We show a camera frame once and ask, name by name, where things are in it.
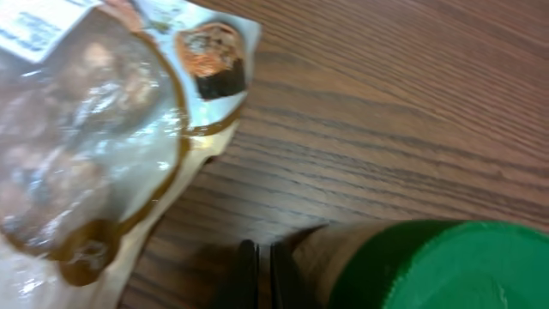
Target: white label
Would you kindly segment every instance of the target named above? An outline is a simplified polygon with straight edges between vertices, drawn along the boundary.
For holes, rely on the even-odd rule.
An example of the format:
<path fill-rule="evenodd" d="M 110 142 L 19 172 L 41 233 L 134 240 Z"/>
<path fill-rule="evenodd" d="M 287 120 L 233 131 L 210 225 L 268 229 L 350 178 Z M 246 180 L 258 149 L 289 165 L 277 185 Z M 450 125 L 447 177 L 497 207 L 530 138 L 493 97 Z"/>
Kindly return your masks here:
<path fill-rule="evenodd" d="M 0 47 L 42 62 L 98 0 L 0 0 Z"/>

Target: green lid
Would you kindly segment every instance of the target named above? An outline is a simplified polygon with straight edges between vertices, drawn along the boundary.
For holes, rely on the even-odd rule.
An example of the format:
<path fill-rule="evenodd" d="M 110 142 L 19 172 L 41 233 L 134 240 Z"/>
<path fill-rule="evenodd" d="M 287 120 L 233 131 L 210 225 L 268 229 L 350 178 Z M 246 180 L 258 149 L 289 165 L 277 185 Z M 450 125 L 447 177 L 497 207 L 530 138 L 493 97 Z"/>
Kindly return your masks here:
<path fill-rule="evenodd" d="M 409 221 L 364 243 L 331 309 L 547 309 L 549 238 L 497 221 Z"/>

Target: food package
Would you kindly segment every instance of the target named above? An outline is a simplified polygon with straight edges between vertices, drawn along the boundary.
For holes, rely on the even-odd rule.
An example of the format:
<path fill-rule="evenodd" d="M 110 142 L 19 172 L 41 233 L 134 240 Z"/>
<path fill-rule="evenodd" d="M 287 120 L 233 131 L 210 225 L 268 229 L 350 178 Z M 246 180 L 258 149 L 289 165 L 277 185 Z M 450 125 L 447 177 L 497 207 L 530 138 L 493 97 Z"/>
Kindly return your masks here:
<path fill-rule="evenodd" d="M 261 28 L 182 0 L 0 0 L 0 308 L 113 308 L 238 124 Z"/>

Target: wooden table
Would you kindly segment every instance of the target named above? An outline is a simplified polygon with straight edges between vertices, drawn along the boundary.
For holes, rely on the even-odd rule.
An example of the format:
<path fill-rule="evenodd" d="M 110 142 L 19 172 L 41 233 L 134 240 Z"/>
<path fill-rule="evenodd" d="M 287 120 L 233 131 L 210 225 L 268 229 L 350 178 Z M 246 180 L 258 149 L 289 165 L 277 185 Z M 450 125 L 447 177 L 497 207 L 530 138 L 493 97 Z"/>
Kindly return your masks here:
<path fill-rule="evenodd" d="M 547 1 L 197 2 L 264 25 L 256 79 L 232 145 L 161 220 L 122 308 L 205 308 L 241 239 L 328 222 L 549 231 Z"/>

